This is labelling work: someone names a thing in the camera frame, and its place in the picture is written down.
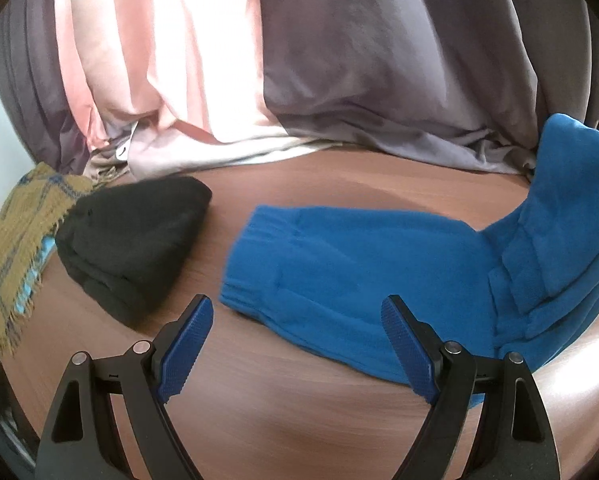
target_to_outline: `folded blue fabric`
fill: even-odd
[[[256,209],[220,300],[315,354],[407,383],[381,325],[399,294],[443,340],[532,370],[599,314],[599,131],[545,124],[527,199],[477,232],[413,211]]]

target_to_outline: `wooden tabletop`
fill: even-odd
[[[483,228],[519,205],[528,184],[518,176],[449,170],[360,150],[327,150],[196,176],[214,193],[206,224],[170,297],[138,332],[113,320],[51,257],[19,349],[2,359],[33,427],[41,433],[73,353],[121,354],[138,339],[152,338],[194,294],[204,293],[214,301],[214,325],[182,394],[167,405],[202,475],[390,479],[428,405],[407,386],[302,351],[219,304],[228,251],[262,203],[425,210]],[[599,446],[599,317],[535,378],[568,480]],[[124,404],[113,402],[134,474],[148,480]],[[448,478],[461,474],[480,409],[468,414]]]

